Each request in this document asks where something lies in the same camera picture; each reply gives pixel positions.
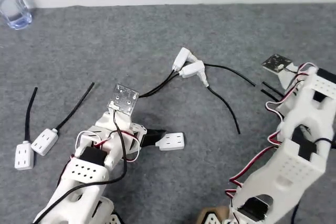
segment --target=silver metal plate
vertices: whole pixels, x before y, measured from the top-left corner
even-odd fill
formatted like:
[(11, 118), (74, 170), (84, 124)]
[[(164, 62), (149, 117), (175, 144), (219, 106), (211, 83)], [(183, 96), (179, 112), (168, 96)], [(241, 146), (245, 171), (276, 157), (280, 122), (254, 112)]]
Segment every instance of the silver metal plate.
[(284, 68), (286, 68), (288, 65), (290, 65), (292, 61), (284, 56), (274, 54), (271, 57), (269, 57), (267, 60), (265, 60), (262, 63), (262, 66), (271, 71), (272, 73), (278, 74), (280, 71), (282, 71)]
[(112, 100), (110, 101), (108, 107), (130, 116), (138, 97), (138, 92), (117, 84), (114, 87)]

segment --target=black cable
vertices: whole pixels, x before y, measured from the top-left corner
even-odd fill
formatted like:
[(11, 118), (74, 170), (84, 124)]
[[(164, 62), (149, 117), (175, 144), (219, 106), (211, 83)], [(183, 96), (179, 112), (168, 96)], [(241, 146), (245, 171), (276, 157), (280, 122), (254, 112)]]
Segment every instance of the black cable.
[(267, 92), (265, 89), (261, 89), (261, 92), (264, 93), (265, 95), (267, 95), (268, 97), (270, 97), (271, 99), (273, 99), (275, 102), (279, 102), (279, 100), (274, 95)]
[(263, 84), (268, 87), (269, 89), (272, 89), (274, 92), (276, 92), (279, 96), (281, 96), (281, 98), (284, 97), (284, 95), (279, 91), (277, 90), (276, 88), (273, 88), (270, 84), (268, 84), (266, 81), (263, 81)]
[(331, 148), (332, 148), (332, 149), (336, 149), (335, 142), (334, 142), (334, 141), (332, 141), (332, 140), (330, 140), (330, 139), (327, 139), (327, 138), (321, 137), (321, 138), (317, 139), (317, 140), (316, 140), (314, 143), (316, 144), (316, 143), (317, 143), (317, 142), (319, 142), (319, 141), (326, 141), (326, 142), (328, 142), (328, 143), (330, 143), (330, 144), (331, 144)]
[(252, 82), (250, 79), (248, 79), (246, 76), (244, 76), (242, 73), (239, 73), (238, 71), (232, 69), (232, 68), (229, 68), (229, 67), (226, 67), (226, 66), (221, 66), (221, 65), (214, 65), (214, 64), (207, 64), (207, 63), (204, 63), (205, 66), (208, 66), (208, 67), (215, 67), (215, 68), (223, 68), (223, 69), (226, 69), (226, 70), (229, 70), (231, 71), (232, 73), (235, 73), (236, 75), (242, 77), (244, 80), (246, 80), (248, 83), (250, 83), (253, 87), (256, 86), (256, 84), (254, 82)]
[(236, 115), (235, 113), (233, 112), (233, 110), (231, 109), (231, 106), (227, 103), (227, 101), (225, 101), (225, 99), (223, 97), (221, 97), (219, 94), (217, 94), (215, 91), (213, 91), (210, 86), (207, 87), (207, 89), (209, 89), (209, 91), (214, 94), (215, 96), (217, 96), (219, 99), (221, 99), (222, 102), (225, 103), (225, 105), (227, 106), (227, 108), (230, 110), (230, 113), (233, 117), (233, 120), (235, 121), (235, 125), (236, 125), (236, 128), (237, 128), (237, 132), (238, 134), (240, 134), (240, 129), (239, 129), (239, 125), (238, 125), (238, 122), (237, 122), (237, 118), (236, 118)]
[(295, 216), (296, 216), (296, 214), (297, 214), (297, 212), (298, 212), (299, 206), (300, 206), (300, 201), (299, 201), (299, 203), (294, 207), (294, 211), (293, 211), (293, 214), (292, 214), (292, 218), (291, 218), (290, 224), (295, 224)]
[(164, 85), (164, 84), (169, 80), (169, 78), (173, 75), (173, 73), (174, 73), (174, 70), (171, 71), (171, 73), (168, 75), (168, 77), (167, 77), (163, 82), (161, 82), (158, 86), (156, 86), (156, 87), (155, 87), (154, 89), (152, 89), (151, 91), (148, 91), (147, 93), (140, 95), (139, 98), (148, 97), (148, 96), (150, 96), (151, 93), (154, 92), (156, 89), (158, 89), (158, 88), (161, 89), (161, 86)]
[(91, 83), (90, 87), (87, 89), (87, 91), (84, 93), (84, 95), (81, 97), (81, 99), (79, 100), (79, 102), (76, 104), (76, 106), (73, 108), (73, 110), (68, 114), (68, 116), (60, 123), (56, 126), (56, 130), (59, 131), (62, 126), (68, 122), (68, 120), (73, 116), (73, 114), (77, 111), (77, 109), (79, 108), (79, 106), (82, 104), (83, 100), (85, 99), (85, 97), (89, 94), (89, 92), (91, 91), (91, 89), (94, 86), (94, 82)]
[(37, 87), (34, 88), (33, 94), (31, 95), (29, 104), (28, 104), (28, 108), (27, 108), (27, 112), (26, 112), (26, 122), (25, 122), (25, 141), (30, 142), (30, 131), (29, 131), (29, 124), (30, 124), (30, 111), (31, 108), (33, 106), (33, 102), (35, 99), (37, 93)]
[(166, 86), (169, 82), (171, 82), (174, 78), (176, 78), (177, 76), (179, 76), (179, 74), (175, 74), (173, 76), (170, 75), (170, 78), (164, 80), (164, 82), (162, 82), (159, 86), (157, 86), (156, 88), (154, 88), (153, 90), (147, 92), (146, 94), (140, 95), (139, 98), (145, 98), (145, 97), (150, 97), (154, 94), (156, 94), (157, 92), (159, 92), (164, 86)]
[(122, 155), (123, 155), (123, 163), (124, 163), (124, 169), (123, 169), (123, 173), (115, 179), (112, 180), (107, 180), (107, 181), (100, 181), (100, 182), (91, 182), (91, 183), (86, 183), (86, 184), (81, 184), (79, 186), (75, 186), (74, 188), (68, 190), (65, 194), (63, 194), (58, 200), (56, 200), (53, 204), (50, 205), (50, 207), (48, 207), (38, 218), (36, 221), (34, 221), (32, 224), (38, 224), (41, 222), (41, 220), (54, 208), (56, 207), (62, 200), (64, 200), (66, 197), (68, 197), (70, 194), (72, 194), (74, 191), (84, 188), (84, 187), (88, 187), (88, 186), (100, 186), (100, 185), (108, 185), (108, 184), (113, 184), (115, 182), (120, 181), (127, 173), (127, 159), (126, 159), (126, 147), (125, 147), (125, 142), (124, 142), (124, 138), (121, 134), (120, 128), (118, 127), (117, 123), (116, 123), (116, 117), (115, 117), (115, 111), (113, 114), (113, 122), (117, 128), (117, 132), (118, 135), (120, 137), (120, 141), (121, 141), (121, 146), (122, 146)]

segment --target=plastic bottle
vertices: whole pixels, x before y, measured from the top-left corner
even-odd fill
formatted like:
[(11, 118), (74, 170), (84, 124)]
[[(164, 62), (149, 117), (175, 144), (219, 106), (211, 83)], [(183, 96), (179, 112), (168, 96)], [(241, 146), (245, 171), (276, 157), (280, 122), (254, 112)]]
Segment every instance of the plastic bottle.
[(23, 0), (0, 0), (0, 14), (8, 26), (15, 30), (26, 28), (31, 22), (31, 14)]

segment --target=cable connector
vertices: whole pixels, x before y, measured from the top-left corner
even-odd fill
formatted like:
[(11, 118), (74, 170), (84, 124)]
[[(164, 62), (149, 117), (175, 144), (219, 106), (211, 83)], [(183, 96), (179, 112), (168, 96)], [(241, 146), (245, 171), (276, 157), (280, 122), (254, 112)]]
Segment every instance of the cable connector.
[(169, 133), (156, 142), (155, 146), (159, 147), (161, 151), (174, 151), (184, 149), (184, 136), (182, 132)]
[(173, 71), (179, 72), (186, 62), (197, 62), (197, 58), (190, 52), (190, 50), (182, 47), (173, 63)]
[(178, 73), (180, 74), (180, 76), (182, 76), (182, 78), (188, 78), (194, 75), (198, 75), (204, 86), (206, 88), (209, 86), (209, 83), (206, 79), (205, 66), (201, 60), (198, 60), (195, 63), (191, 63), (188, 66), (183, 67)]
[(45, 156), (57, 140), (58, 135), (56, 129), (45, 129), (32, 143), (32, 149), (41, 156)]
[(31, 143), (29, 141), (23, 141), (16, 146), (15, 169), (28, 170), (34, 167), (34, 152), (30, 146)]

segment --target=white outlet adapter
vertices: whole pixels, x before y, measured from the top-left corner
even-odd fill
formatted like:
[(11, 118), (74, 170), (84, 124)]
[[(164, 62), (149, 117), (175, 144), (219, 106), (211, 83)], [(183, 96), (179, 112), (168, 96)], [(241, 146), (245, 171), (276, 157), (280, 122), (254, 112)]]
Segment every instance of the white outlet adapter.
[(41, 156), (45, 156), (56, 143), (58, 139), (57, 132), (56, 129), (45, 129), (42, 131), (35, 141), (33, 141), (32, 149)]
[(159, 147), (161, 151), (174, 151), (184, 149), (183, 132), (165, 134), (155, 146)]
[(34, 152), (30, 146), (31, 143), (29, 141), (23, 141), (16, 146), (15, 169), (28, 170), (34, 167)]

